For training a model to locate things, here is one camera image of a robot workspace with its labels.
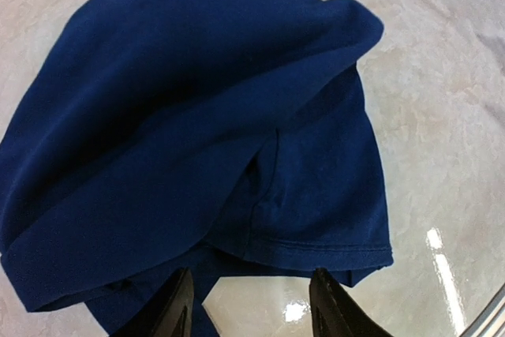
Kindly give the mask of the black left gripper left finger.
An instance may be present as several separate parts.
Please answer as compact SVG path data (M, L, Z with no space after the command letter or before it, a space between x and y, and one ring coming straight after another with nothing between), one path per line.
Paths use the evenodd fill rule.
M178 269L116 337L190 337L193 301L191 271Z

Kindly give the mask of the navy blue Mickey t-shirt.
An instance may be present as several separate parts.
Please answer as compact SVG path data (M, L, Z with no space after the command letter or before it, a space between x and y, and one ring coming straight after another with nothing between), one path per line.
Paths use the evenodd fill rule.
M178 270L354 286L393 262L356 0L89 0L1 142L1 265L30 313L115 333Z

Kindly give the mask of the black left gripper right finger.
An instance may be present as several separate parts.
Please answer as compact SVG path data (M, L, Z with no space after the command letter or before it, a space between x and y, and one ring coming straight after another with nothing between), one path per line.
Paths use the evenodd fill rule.
M325 268L313 272L309 300L314 337L391 337Z

